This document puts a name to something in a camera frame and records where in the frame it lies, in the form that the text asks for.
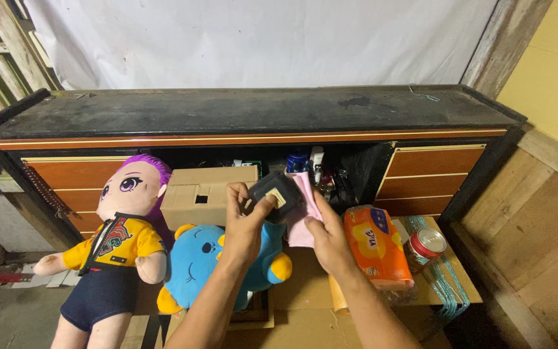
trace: cardboard box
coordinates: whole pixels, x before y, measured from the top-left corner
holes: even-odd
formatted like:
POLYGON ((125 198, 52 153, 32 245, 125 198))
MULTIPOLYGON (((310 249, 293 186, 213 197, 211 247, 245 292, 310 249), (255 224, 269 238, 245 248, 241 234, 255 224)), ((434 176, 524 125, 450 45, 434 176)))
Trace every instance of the cardboard box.
POLYGON ((185 224, 225 226, 225 186, 257 181, 257 166, 174 170, 160 210, 175 231, 185 224))

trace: red can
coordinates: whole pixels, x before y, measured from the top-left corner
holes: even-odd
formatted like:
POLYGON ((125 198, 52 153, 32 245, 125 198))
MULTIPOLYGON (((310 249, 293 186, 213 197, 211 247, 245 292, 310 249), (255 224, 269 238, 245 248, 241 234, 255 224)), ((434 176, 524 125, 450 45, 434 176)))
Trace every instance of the red can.
POLYGON ((443 234, 432 228, 419 228, 404 243, 404 254, 411 273, 420 273, 428 262, 438 258, 447 248, 443 234))

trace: pink cloth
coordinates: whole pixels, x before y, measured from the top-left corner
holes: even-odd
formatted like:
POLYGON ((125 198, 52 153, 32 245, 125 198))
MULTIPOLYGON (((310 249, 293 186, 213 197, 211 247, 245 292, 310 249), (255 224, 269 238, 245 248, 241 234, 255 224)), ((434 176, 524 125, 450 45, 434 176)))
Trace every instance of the pink cloth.
POLYGON ((309 173, 290 173, 288 176, 296 183, 306 204, 300 212, 293 212, 288 216, 288 245, 290 247, 311 247, 313 249, 314 236, 305 226, 305 218, 313 217, 321 221, 322 215, 315 205, 314 194, 309 184, 309 173))

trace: concrete floor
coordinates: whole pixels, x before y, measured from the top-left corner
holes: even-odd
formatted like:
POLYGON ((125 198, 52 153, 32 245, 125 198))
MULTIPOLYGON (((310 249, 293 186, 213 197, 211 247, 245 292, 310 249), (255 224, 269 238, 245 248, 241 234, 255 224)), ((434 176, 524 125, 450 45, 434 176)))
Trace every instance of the concrete floor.
POLYGON ((57 328, 59 307, 72 290, 0 286, 0 349, 48 348, 57 328))

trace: forearm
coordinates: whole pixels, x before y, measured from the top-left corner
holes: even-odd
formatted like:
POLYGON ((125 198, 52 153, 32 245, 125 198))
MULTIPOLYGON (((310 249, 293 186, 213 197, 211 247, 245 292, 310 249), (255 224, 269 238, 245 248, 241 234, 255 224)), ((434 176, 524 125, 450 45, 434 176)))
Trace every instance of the forearm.
POLYGON ((337 280, 365 349, 421 348, 360 270, 337 280))
POLYGON ((36 275, 55 275, 62 271, 68 270, 64 264, 63 253, 54 253, 43 257, 35 266, 34 273, 36 275))
POLYGON ((187 316, 167 340, 165 349, 216 348, 221 345, 247 271, 228 261, 221 262, 220 259, 187 316))

